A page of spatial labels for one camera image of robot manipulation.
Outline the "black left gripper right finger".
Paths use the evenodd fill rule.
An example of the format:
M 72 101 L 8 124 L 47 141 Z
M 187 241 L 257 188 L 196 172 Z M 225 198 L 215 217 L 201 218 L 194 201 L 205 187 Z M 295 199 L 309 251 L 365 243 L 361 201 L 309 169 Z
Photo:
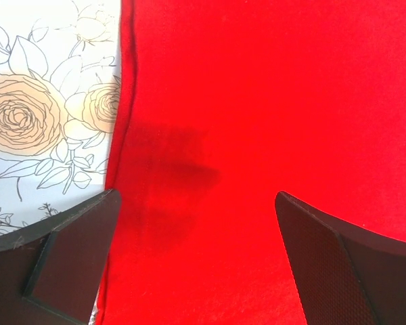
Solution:
M 275 210 L 307 324 L 406 324 L 406 242 L 286 192 Z

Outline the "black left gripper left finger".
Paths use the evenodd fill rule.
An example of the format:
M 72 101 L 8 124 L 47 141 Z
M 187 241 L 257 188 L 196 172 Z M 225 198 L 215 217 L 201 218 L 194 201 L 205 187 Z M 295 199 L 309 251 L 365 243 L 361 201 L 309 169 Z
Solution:
M 0 324 L 88 324 L 120 206 L 108 190 L 0 236 Z

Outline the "red t shirt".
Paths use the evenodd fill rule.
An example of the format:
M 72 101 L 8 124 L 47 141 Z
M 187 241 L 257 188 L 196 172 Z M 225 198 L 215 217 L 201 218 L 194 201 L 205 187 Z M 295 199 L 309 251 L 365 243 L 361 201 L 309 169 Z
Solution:
M 406 241 L 406 1 L 123 1 L 98 324 L 304 324 L 285 191 Z

